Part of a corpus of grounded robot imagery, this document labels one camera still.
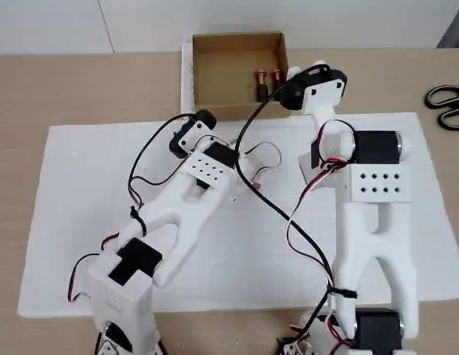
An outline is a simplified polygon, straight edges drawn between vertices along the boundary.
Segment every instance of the black zip tie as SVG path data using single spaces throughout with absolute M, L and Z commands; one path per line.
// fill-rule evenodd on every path
M 131 218 L 134 218 L 137 222 L 140 223 L 142 227 L 142 236 L 145 237 L 147 235 L 147 227 L 146 224 L 143 222 L 142 218 L 139 216 L 139 212 L 135 209 L 134 206 L 131 206 Z
M 328 294 L 340 294 L 344 298 L 357 298 L 357 292 L 345 288 L 336 288 L 329 283 L 327 284 L 327 292 Z

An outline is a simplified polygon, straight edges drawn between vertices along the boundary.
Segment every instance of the white paper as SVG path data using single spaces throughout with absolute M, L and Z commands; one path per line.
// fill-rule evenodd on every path
M 410 137 L 413 153 L 413 257 L 420 300 L 459 297 L 459 253 L 416 114 L 343 115 L 357 129 L 395 129 Z M 103 238 L 129 220 L 126 179 L 135 155 L 160 123 L 54 126 L 50 128 L 27 247 L 18 312 L 25 317 L 90 314 L 85 299 L 66 300 L 70 272 L 83 254 L 98 251 Z M 232 139 L 241 122 L 218 123 L 216 131 Z M 175 130 L 178 124 L 169 131 Z M 272 141 L 283 163 L 262 179 L 262 190 L 285 211 L 303 189 L 297 158 L 309 149 L 310 121 L 300 118 L 256 121 L 247 146 Z M 164 178 L 177 164 L 167 148 L 167 132 L 143 156 L 139 171 Z M 137 185 L 146 200 L 161 188 Z M 334 192 L 308 194 L 296 220 L 321 245 L 330 260 L 336 250 Z M 154 289 L 154 311 L 284 308 L 315 305 L 325 290 L 320 269 L 293 254 L 285 243 L 284 220 L 247 192 L 227 202 L 210 219 L 188 262 L 165 289 Z M 153 236 L 167 250 L 175 227 Z M 310 251 L 293 233 L 294 244 Z M 83 262 L 75 291 L 84 287 Z M 387 282 L 375 261 L 358 287 L 359 303 L 390 301 Z

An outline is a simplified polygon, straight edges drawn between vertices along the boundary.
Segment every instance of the white plastic part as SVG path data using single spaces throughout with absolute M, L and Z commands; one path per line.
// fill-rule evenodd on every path
M 111 341 L 106 340 L 101 346 L 98 355 L 119 355 L 119 352 Z
M 316 61 L 314 65 L 326 64 Z M 287 72 L 287 80 L 301 72 L 300 67 L 291 67 Z M 339 104 L 344 91 L 342 80 L 332 80 L 323 84 L 313 85 L 305 89 L 303 96 L 302 115 L 312 115 L 319 126 L 334 118 L 334 107 Z
M 246 176 L 254 175 L 255 167 L 246 155 L 240 157 L 239 163 Z M 193 189 L 199 189 L 196 187 L 197 180 L 208 184 L 199 197 L 191 194 Z M 149 277 L 137 270 L 123 286 L 109 278 L 121 261 L 118 250 L 132 238 L 142 237 L 142 227 L 136 220 L 130 220 L 112 246 L 106 248 L 90 266 L 87 289 L 99 331 L 114 323 L 131 342 L 133 355 L 161 355 L 156 346 L 160 335 L 151 310 L 153 285 L 168 285 L 196 246 L 208 218 L 221 202 L 231 197 L 239 184 L 242 181 L 238 174 L 228 166 L 199 150 L 190 155 L 162 192 L 139 211 L 148 232 L 167 224 L 178 227 L 174 245 L 157 264 L 154 276 Z M 120 355 L 130 354 L 118 345 L 114 346 Z
M 411 256 L 408 169 L 395 164 L 353 164 L 343 170 L 336 189 L 336 287 L 356 290 L 366 264 L 377 259 L 390 284 L 392 306 L 405 325 L 404 337 L 413 338 L 418 333 L 418 298 Z M 369 191 L 362 192 L 363 186 Z M 354 337 L 356 300 L 337 294 L 336 316 L 347 337 Z
M 311 313 L 305 313 L 300 319 L 300 325 L 304 326 Z M 310 336 L 307 338 L 307 342 L 310 347 L 305 351 L 304 355 L 328 355 L 336 345 L 331 333 L 326 328 L 324 322 L 319 319 L 315 319 L 313 324 L 310 326 Z M 394 355 L 416 355 L 415 351 L 412 350 L 395 350 Z M 336 355 L 373 355 L 371 350 L 356 350 L 349 349 L 347 346 L 341 346 L 337 351 Z
M 411 202 L 409 167 L 403 164 L 349 164 L 339 174 L 345 202 Z
M 205 135 L 213 135 L 214 133 L 206 126 L 202 121 L 197 121 L 187 131 L 187 133 L 178 141 L 178 145 L 185 152 L 190 153 L 195 149 L 196 144 L 198 145 L 208 143 L 208 140 L 203 141 Z
M 155 271 L 154 284 L 157 287 L 168 285 L 171 278 L 180 270 L 195 247 L 201 228 L 229 195 L 238 178 L 233 169 L 201 152 L 195 152 L 155 200 L 147 203 L 139 211 L 148 231 L 167 224 L 178 227 L 173 248 Z M 195 187 L 196 179 L 207 183 L 210 188 L 206 189 L 199 199 L 189 199 L 188 194 Z M 131 220 L 120 232 L 116 246 L 120 249 L 133 237 L 141 236 L 142 228 L 139 222 Z
M 356 143 L 350 130 L 343 130 L 336 134 L 323 134 L 319 147 L 324 158 L 341 158 L 345 161 L 351 159 Z
M 89 267 L 89 295 L 96 328 L 102 331 L 116 324 L 132 344 L 132 353 L 119 349 L 120 355 L 147 355 L 158 343 L 160 335 L 150 309 L 152 278 L 136 271 L 124 286 L 108 275 L 121 258 L 112 250 L 104 250 Z
M 400 143 L 400 161 L 405 161 L 412 154 L 412 141 L 408 135 L 402 134 L 398 136 Z

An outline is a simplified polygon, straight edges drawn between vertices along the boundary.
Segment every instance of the scissors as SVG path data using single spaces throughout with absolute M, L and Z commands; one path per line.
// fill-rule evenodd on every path
M 438 92 L 450 92 L 454 96 L 447 98 L 442 101 L 433 101 L 432 97 Z M 459 124 L 453 124 L 449 122 L 449 119 L 455 116 L 459 116 L 459 87 L 456 85 L 440 85 L 428 91 L 424 97 L 424 104 L 429 109 L 442 109 L 444 107 L 450 108 L 450 110 L 441 113 L 438 116 L 438 124 L 444 129 L 450 131 L 459 131 Z

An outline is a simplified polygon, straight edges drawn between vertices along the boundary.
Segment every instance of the wire bundle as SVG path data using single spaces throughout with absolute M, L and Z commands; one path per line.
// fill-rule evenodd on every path
M 298 80 L 298 78 L 300 78 L 301 76 L 303 75 L 307 75 L 307 74 L 310 74 L 311 72 L 314 72 L 315 70 L 325 70 L 325 69 L 329 69 L 329 67 L 326 65 L 326 64 L 319 64 L 319 65 L 315 65 L 315 66 L 312 66 L 310 68 L 307 68 L 306 70 L 302 70 L 300 73 L 294 75 L 292 78 L 286 80 L 285 83 L 283 83 L 277 90 L 273 91 L 272 94 L 270 94 L 267 99 L 262 102 L 258 107 L 257 109 L 254 111 L 254 113 L 250 116 L 250 118 L 247 120 L 247 122 L 245 123 L 245 125 L 243 126 L 243 128 L 241 129 L 241 132 L 239 133 L 239 136 L 237 137 L 237 140 L 236 140 L 236 146 L 235 146 L 235 150 L 237 152 L 240 151 L 240 147 L 241 147 L 241 143 L 242 143 L 242 139 L 244 138 L 244 135 L 245 133 L 247 132 L 249 126 L 252 124 L 252 122 L 255 120 L 255 118 L 257 117 L 257 115 L 264 109 L 265 106 L 267 106 L 267 104 L 272 100 L 274 99 L 278 94 L 279 92 L 281 92 L 290 82 L 293 82 L 293 81 L 296 81 Z M 352 129 L 353 132 L 355 132 L 354 128 L 344 122 L 344 121 L 341 121 L 343 124 L 346 124 L 349 126 L 350 129 Z M 318 148 L 319 148 L 319 144 L 321 143 L 321 140 L 322 140 L 322 136 L 323 136 L 323 132 L 324 132 L 324 128 L 326 126 L 327 123 L 323 124 L 322 127 L 320 128 L 319 132 L 318 132 L 318 136 L 317 136 L 317 140 L 318 140 Z M 328 159 L 324 159 L 323 157 L 320 156 L 320 159 L 322 160 L 322 172 L 317 175 L 317 177 L 315 177 L 315 179 L 313 179 L 311 182 L 309 182 L 309 184 L 307 185 L 307 187 L 305 188 L 305 190 L 303 191 L 302 195 L 300 196 L 299 198 L 299 201 L 298 203 L 296 204 L 296 207 L 295 209 L 292 211 L 292 214 L 291 215 L 288 215 L 285 211 L 283 211 L 280 207 L 278 207 L 274 202 L 270 201 L 268 198 L 266 198 L 266 196 L 264 196 L 260 191 L 258 191 L 252 184 L 251 182 L 249 181 L 249 179 L 247 179 L 246 176 L 244 176 L 244 173 L 242 172 L 242 169 L 241 169 L 241 166 L 239 164 L 239 161 L 236 162 L 236 170 L 237 170 L 237 173 L 239 174 L 239 176 L 241 177 L 242 181 L 245 183 L 245 185 L 262 201 L 264 202 L 266 205 L 268 205 L 269 207 L 271 207 L 277 214 L 279 214 L 282 218 L 284 218 L 287 222 L 288 222 L 288 225 L 287 225 L 287 228 L 285 229 L 285 236 L 286 236 L 286 239 L 287 239 L 287 242 L 288 242 L 288 245 L 290 246 L 290 248 L 292 250 L 294 250 L 296 253 L 298 254 L 302 254 L 306 257 L 309 257 L 311 260 L 315 261 L 317 265 L 321 266 L 324 270 L 324 273 L 327 275 L 327 279 L 328 279 L 328 282 L 329 283 L 332 283 L 334 284 L 334 278 L 333 278 L 333 272 L 331 270 L 331 267 L 330 267 L 330 264 L 326 258 L 326 255 L 324 254 L 324 252 L 322 251 L 322 249 L 319 247 L 319 245 L 316 243 L 316 241 L 305 231 L 303 230 L 302 227 L 299 226 L 298 223 L 296 223 L 294 220 L 293 220 L 293 215 L 294 213 L 296 212 L 296 210 L 298 209 L 300 203 L 302 202 L 303 200 L 303 197 L 306 195 L 306 193 L 308 191 L 310 191 L 317 183 L 319 183 L 321 180 L 323 180 L 325 177 L 327 177 L 328 175 L 330 175 L 332 172 L 335 172 L 336 170 L 338 169 L 342 169 L 344 168 L 349 162 L 347 161 L 344 161 L 342 160 L 341 158 L 328 158 Z M 290 238 L 289 238 L 289 228 L 293 226 L 295 228 L 295 230 L 298 231 L 298 233 L 300 233 L 300 235 L 306 240 L 309 242 L 309 244 L 313 247 L 313 249 L 315 250 L 315 252 L 318 254 L 318 257 L 314 257 L 313 255 L 309 255 L 309 254 L 306 254 L 306 253 L 303 253 L 297 249 L 295 249 L 293 247 L 293 245 L 291 244 L 290 242 Z M 324 295 L 322 296 L 322 298 L 320 299 L 318 305 L 315 307 L 315 309 L 313 310 L 313 313 L 310 315 L 310 319 L 307 321 L 306 325 L 300 330 L 300 332 L 295 336 L 295 337 L 292 337 L 292 338 L 285 338 L 285 339 L 278 339 L 277 342 L 279 343 L 279 347 L 278 347 L 278 352 L 282 351 L 283 347 L 285 345 L 290 345 L 290 344 L 293 344 L 293 343 L 297 343 L 299 340 L 305 338 L 307 336 L 307 333 L 308 333 L 308 330 L 310 329 L 310 326 L 313 324 L 315 318 L 318 316 L 319 312 L 321 311 L 322 309 L 322 306 L 324 305 L 324 303 L 327 301 L 327 297 L 329 295 L 329 291 L 326 290 L 326 292 L 324 293 Z

